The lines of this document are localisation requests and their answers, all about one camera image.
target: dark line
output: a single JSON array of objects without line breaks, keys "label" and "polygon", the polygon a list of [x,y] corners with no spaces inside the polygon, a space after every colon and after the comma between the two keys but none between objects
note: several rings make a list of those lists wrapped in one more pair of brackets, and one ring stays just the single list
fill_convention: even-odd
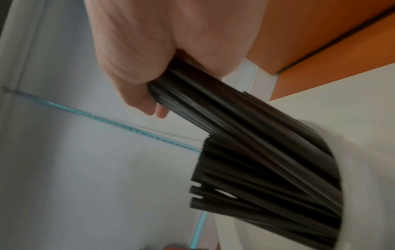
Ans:
[{"label": "dark line", "polygon": [[395,12],[395,5],[391,6],[390,8],[386,9],[385,11],[379,13],[377,16],[375,16],[375,17],[363,22],[362,24],[356,26],[355,28],[347,31],[346,33],[340,35],[339,37],[337,37],[334,40],[332,40],[331,42],[323,45],[322,47],[314,50],[313,52],[310,52],[309,54],[305,55],[301,59],[298,59],[297,61],[291,63],[290,65],[285,66],[284,68],[280,69],[276,74],[280,74],[280,73],[284,72],[285,70],[295,66],[296,64],[298,64],[298,63],[300,63],[300,62],[302,62],[302,61],[304,61],[304,60],[306,60],[306,59],[308,59],[308,58],[320,53],[321,51],[329,48],[330,46],[345,40],[346,38],[348,38],[348,37],[360,32],[361,30],[363,30],[363,29],[365,29],[365,28],[367,28],[367,27],[369,27],[369,26],[371,26],[371,25],[383,20],[384,18],[388,17],[389,15],[391,15],[394,12]]}]

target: brown wooden surface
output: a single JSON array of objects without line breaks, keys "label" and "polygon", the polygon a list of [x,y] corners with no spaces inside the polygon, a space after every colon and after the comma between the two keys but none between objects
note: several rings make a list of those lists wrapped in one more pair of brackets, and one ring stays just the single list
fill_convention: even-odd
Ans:
[{"label": "brown wooden surface", "polygon": [[270,0],[247,58],[274,74],[395,5],[395,0]]},{"label": "brown wooden surface", "polygon": [[271,100],[391,63],[395,13],[279,74]]}]

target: wooden panel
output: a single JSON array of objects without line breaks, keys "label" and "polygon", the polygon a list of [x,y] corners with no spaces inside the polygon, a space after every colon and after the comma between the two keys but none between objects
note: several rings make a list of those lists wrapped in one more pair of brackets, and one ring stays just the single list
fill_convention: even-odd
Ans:
[{"label": "wooden panel", "polygon": [[271,100],[391,63],[395,63],[395,13],[282,72]]},{"label": "wooden panel", "polygon": [[395,0],[270,0],[247,58],[270,74],[395,5]]}]

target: skin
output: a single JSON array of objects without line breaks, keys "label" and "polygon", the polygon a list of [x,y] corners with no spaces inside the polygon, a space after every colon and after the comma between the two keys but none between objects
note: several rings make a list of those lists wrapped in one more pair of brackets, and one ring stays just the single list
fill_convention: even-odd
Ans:
[{"label": "skin", "polygon": [[221,78],[247,55],[262,0],[86,0],[99,65],[129,106],[164,118],[146,83],[180,57]]}]

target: orange wall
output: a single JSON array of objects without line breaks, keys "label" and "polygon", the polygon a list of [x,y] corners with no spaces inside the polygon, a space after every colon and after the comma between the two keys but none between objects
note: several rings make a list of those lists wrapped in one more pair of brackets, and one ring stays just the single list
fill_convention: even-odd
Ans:
[{"label": "orange wall", "polygon": [[277,73],[393,5],[395,0],[270,0],[247,58]]},{"label": "orange wall", "polygon": [[279,74],[271,100],[391,63],[395,63],[395,13]]}]

